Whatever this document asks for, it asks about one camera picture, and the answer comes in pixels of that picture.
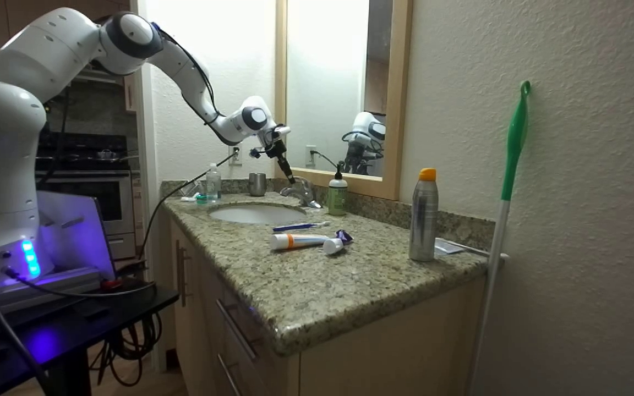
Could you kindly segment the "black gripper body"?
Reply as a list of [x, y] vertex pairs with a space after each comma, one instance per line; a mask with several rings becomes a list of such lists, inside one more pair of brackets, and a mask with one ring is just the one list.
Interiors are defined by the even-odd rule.
[[292, 132], [289, 125], [273, 125], [257, 132], [261, 145], [249, 151], [252, 159], [270, 156], [285, 164], [287, 145], [285, 136]]

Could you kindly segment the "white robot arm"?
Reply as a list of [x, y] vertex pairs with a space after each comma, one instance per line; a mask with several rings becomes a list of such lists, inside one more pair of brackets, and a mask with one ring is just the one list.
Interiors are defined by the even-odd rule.
[[54, 8], [0, 47], [0, 263], [38, 237], [35, 164], [51, 105], [89, 67], [125, 77], [145, 63], [176, 84], [189, 110], [223, 144], [253, 136], [264, 156], [287, 159], [289, 127], [273, 118], [266, 101], [249, 96], [238, 110], [223, 113], [206, 67], [158, 24], [131, 11], [96, 22], [71, 7]]

